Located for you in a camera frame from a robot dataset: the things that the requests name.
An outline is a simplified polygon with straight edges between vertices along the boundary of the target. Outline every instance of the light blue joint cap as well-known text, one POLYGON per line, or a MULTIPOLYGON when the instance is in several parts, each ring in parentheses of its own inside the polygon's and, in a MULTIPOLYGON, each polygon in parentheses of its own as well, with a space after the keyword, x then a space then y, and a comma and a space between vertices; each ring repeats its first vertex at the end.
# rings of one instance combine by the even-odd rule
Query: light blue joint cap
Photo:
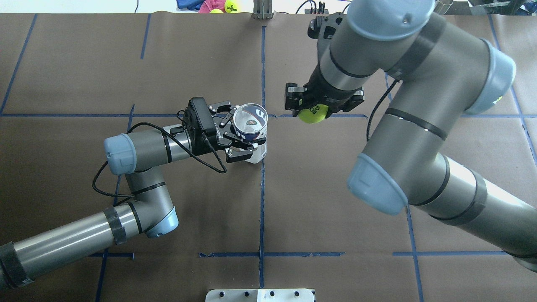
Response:
POLYGON ((434 0, 354 0, 348 23, 358 34, 377 41, 406 38, 429 21, 434 0))
POLYGON ((104 150, 113 174, 131 174, 136 169, 136 149, 127 134, 105 139, 104 150))
POLYGON ((408 198, 395 180, 364 153, 347 179, 348 189, 366 204, 390 215, 397 215, 408 205, 408 198))
POLYGON ((156 226, 152 227, 146 232, 147 237, 157 238, 162 235, 166 235, 176 229, 179 226, 179 219, 177 219, 177 213, 175 212, 175 207, 171 209, 170 213, 157 223, 156 226))
POLYGON ((489 47, 489 75, 475 103, 465 110, 466 114, 479 114, 494 106, 511 87, 517 73, 517 66, 512 58, 495 49, 487 40, 481 40, 489 47))

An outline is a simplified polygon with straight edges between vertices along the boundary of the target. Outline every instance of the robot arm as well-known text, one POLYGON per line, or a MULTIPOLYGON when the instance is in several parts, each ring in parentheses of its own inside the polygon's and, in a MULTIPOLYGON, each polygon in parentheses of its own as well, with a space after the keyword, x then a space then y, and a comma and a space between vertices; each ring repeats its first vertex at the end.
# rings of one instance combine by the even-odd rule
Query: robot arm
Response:
POLYGON ((348 189, 391 215, 414 205, 537 272, 537 210, 438 153, 461 114, 481 113, 506 92, 514 62, 433 8, 432 0, 355 0, 345 18, 313 20, 318 65, 303 92, 287 84, 286 108, 294 115, 317 104, 337 109, 378 69, 403 81, 348 189))
POLYGON ((179 221, 159 165, 215 150, 226 150, 227 162, 257 163, 266 152, 266 112, 256 104, 239 107, 222 102, 207 106, 203 98, 193 98, 182 124, 155 127, 160 130, 131 132, 105 140, 111 171, 125 174, 133 200, 0 246, 0 290, 28 285, 41 275, 138 234, 156 238, 174 230, 179 221), (250 111, 256 116, 236 118, 235 113, 248 115, 250 111), (252 120, 258 128, 246 127, 252 120))

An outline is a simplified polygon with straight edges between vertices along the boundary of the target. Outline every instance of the blue cloth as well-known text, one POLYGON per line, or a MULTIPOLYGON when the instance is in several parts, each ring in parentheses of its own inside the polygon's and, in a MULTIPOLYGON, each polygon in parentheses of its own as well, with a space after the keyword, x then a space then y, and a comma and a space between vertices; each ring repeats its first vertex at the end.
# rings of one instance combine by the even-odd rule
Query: blue cloth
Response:
POLYGON ((204 0, 177 0, 179 9, 199 10, 204 0))

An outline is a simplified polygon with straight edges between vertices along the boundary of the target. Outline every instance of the metal plate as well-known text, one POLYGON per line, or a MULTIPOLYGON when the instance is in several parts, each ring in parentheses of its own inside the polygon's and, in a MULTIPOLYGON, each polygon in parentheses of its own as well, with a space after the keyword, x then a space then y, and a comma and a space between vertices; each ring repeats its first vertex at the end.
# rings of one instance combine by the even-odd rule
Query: metal plate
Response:
POLYGON ((211 290, 205 302, 315 302, 314 292, 308 289, 211 290))

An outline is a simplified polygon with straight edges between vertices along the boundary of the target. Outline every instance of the metal bracket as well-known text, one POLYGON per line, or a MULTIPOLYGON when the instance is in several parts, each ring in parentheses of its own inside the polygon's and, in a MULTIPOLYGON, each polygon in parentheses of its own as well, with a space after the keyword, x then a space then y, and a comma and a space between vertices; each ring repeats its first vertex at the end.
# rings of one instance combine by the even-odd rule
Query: metal bracket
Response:
POLYGON ((253 289, 211 290, 205 302, 315 302, 315 290, 309 289, 253 289))
POLYGON ((272 0, 253 0, 253 19, 272 19, 272 0))

